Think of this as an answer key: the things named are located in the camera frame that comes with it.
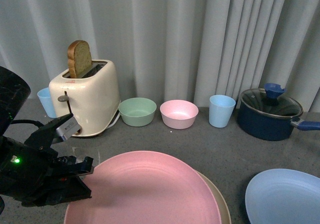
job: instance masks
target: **navy blue saucepan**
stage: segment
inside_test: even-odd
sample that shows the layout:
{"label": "navy blue saucepan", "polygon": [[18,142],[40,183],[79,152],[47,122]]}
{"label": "navy blue saucepan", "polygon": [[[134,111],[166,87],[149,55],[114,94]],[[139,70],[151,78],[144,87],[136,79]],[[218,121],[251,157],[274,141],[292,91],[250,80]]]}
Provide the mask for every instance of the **navy blue saucepan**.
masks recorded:
{"label": "navy blue saucepan", "polygon": [[293,128],[320,130],[320,122],[300,119],[302,106],[284,95],[285,89],[274,83],[264,89],[248,89],[240,95],[237,122],[248,134],[268,141],[280,141],[290,137]]}

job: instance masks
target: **toaster slot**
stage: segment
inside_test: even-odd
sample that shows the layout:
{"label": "toaster slot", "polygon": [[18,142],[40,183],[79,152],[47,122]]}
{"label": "toaster slot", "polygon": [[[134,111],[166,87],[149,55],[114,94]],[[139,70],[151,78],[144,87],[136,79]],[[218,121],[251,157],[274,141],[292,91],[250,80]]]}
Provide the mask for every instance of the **toaster slot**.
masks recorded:
{"label": "toaster slot", "polygon": [[[79,78],[89,78],[94,76],[96,73],[98,73],[105,65],[107,62],[103,61],[92,61],[92,67],[89,69],[85,70],[79,75]],[[63,75],[63,78],[70,78],[70,73],[69,71]]]}

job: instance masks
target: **glass lid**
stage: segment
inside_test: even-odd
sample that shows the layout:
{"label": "glass lid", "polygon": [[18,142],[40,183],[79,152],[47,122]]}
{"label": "glass lid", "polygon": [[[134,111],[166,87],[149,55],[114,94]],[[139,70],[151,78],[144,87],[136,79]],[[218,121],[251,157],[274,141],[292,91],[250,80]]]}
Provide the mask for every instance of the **glass lid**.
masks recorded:
{"label": "glass lid", "polygon": [[283,94],[270,98],[262,88],[244,91],[241,94],[241,102],[254,111],[272,117],[292,118],[303,113],[302,106],[294,99]]}

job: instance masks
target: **gray countertop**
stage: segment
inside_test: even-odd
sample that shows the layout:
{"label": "gray countertop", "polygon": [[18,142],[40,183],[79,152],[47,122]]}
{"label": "gray countertop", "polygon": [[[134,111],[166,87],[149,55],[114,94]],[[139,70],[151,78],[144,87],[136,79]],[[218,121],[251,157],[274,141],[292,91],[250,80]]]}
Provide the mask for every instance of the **gray countertop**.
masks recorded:
{"label": "gray countertop", "polygon": [[[93,164],[120,153],[151,150],[172,155],[208,177],[220,190],[228,205],[233,224],[248,224],[245,210],[246,187],[257,173],[273,168],[294,169],[320,177],[320,132],[294,129],[289,139],[270,142],[257,139],[241,130],[235,111],[225,128],[209,124],[209,109],[200,108],[194,124],[185,130],[167,127],[159,110],[144,127],[130,127],[120,118],[102,135],[93,138],[70,138],[52,145],[60,156],[94,158]],[[320,113],[304,113],[305,119],[320,120]],[[15,119],[47,123],[37,99],[28,99]],[[33,125],[10,125],[4,136],[24,142],[36,130]],[[1,224],[63,224],[67,204],[25,208],[20,202],[2,196],[5,209]]]}

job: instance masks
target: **pan handle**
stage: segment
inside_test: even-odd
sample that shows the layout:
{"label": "pan handle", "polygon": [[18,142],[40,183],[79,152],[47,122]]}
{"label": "pan handle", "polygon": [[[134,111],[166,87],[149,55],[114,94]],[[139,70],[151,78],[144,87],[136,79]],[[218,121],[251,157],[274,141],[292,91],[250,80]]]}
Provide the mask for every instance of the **pan handle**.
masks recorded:
{"label": "pan handle", "polygon": [[291,121],[291,125],[301,131],[320,130],[320,122],[305,121],[303,119]]}

